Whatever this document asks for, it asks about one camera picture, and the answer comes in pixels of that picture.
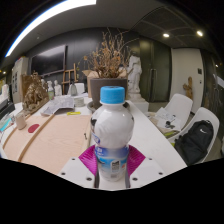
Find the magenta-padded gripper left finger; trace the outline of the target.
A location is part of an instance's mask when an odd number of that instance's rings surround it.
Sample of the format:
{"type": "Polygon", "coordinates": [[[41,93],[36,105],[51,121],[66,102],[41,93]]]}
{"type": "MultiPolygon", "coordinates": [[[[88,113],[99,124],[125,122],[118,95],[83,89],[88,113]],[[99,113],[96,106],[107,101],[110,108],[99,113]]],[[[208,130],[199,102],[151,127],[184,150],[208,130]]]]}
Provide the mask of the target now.
{"type": "Polygon", "coordinates": [[[84,188],[98,188],[99,171],[94,150],[92,145],[80,156],[71,157],[58,176],[84,188]]]}

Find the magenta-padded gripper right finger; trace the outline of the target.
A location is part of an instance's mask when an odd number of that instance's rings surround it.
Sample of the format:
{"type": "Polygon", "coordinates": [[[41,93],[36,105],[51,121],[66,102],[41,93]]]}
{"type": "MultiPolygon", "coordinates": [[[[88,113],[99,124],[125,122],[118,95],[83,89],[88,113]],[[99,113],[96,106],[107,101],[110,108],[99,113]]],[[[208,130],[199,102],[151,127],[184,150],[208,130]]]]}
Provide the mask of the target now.
{"type": "Polygon", "coordinates": [[[129,146],[125,174],[127,188],[140,188],[165,176],[165,171],[152,157],[146,157],[134,146],[129,146]]]}

